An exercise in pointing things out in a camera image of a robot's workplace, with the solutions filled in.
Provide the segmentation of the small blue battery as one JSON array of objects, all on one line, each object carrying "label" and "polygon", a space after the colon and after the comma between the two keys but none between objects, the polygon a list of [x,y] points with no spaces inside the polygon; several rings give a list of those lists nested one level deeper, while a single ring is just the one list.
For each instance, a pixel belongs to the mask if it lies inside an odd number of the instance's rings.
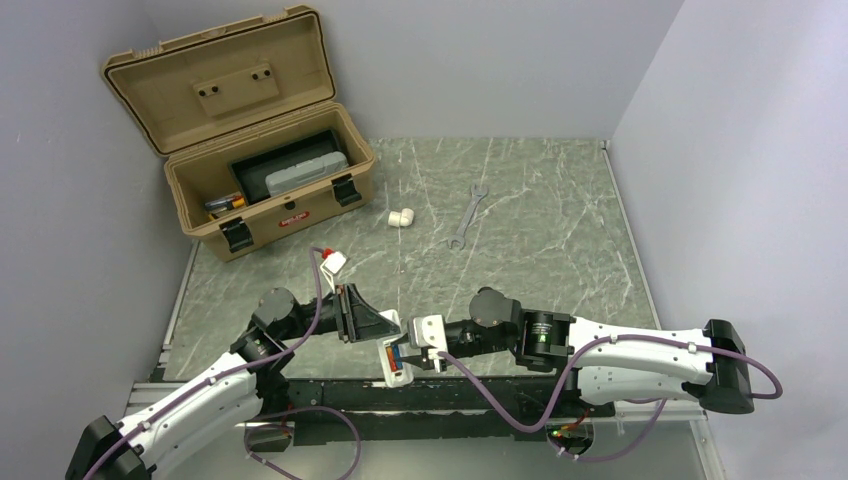
[{"label": "small blue battery", "polygon": [[395,363],[395,365],[398,368],[402,368],[403,367],[403,361],[402,361],[403,356],[400,352],[399,345],[397,343],[392,343],[390,350],[391,350],[391,353],[392,353],[393,362]]}]

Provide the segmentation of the white remote control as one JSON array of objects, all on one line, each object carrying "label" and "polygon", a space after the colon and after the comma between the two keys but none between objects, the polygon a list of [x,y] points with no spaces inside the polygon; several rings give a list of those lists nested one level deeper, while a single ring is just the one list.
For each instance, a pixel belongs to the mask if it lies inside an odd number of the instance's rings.
[{"label": "white remote control", "polygon": [[391,327],[395,327],[390,334],[377,341],[378,355],[384,375],[386,388],[400,388],[413,382],[414,374],[412,368],[403,363],[402,358],[407,355],[409,337],[406,328],[396,310],[384,310],[380,312],[383,319],[388,320]]}]

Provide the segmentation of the orange red AA battery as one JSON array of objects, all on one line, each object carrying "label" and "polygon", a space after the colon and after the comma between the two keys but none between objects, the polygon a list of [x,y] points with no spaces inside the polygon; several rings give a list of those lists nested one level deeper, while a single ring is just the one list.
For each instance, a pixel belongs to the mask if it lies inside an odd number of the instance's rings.
[{"label": "orange red AA battery", "polygon": [[387,354],[387,358],[388,358],[388,364],[389,364],[390,371],[391,371],[391,372],[393,372],[393,373],[395,373],[395,372],[399,371],[399,370],[400,370],[400,368],[398,368],[398,367],[395,365],[395,363],[393,362],[393,358],[392,358],[392,353],[391,353],[390,347],[391,347],[391,345],[387,346],[387,347],[385,348],[385,350],[386,350],[386,354]]}]

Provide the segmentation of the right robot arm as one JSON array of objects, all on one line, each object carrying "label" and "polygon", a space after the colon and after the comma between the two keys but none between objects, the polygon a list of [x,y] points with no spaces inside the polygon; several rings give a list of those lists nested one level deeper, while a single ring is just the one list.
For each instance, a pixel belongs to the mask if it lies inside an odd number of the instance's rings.
[{"label": "right robot arm", "polygon": [[551,388],[557,411],[574,415],[589,405],[675,399],[724,414],[754,410],[746,349],[733,325],[713,319],[702,329],[658,331],[621,327],[566,313],[524,308],[484,287],[470,317],[413,318],[396,339],[378,347],[384,379],[405,386],[413,371],[444,371],[447,359],[508,352],[530,371],[557,371]]}]

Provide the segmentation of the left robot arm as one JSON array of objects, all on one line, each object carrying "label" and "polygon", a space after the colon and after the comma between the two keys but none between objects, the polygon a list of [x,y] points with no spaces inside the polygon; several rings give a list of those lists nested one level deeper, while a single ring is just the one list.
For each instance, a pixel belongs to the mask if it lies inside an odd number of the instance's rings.
[{"label": "left robot arm", "polygon": [[68,479],[150,479],[201,439],[256,416],[279,417],[291,403],[283,370],[294,348],[313,335],[355,343],[400,333],[396,311],[378,311],[344,284],[299,303],[285,288],[265,293],[246,330],[212,366],[162,400],[85,427],[65,473]]}]

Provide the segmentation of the white pvc elbow fitting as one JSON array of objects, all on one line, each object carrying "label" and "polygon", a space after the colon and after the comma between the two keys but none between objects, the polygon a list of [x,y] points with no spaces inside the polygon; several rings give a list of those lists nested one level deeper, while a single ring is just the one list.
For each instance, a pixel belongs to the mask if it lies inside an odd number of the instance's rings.
[{"label": "white pvc elbow fitting", "polygon": [[415,212],[411,208],[403,208],[399,211],[390,211],[387,224],[393,228],[410,227],[415,219]]}]

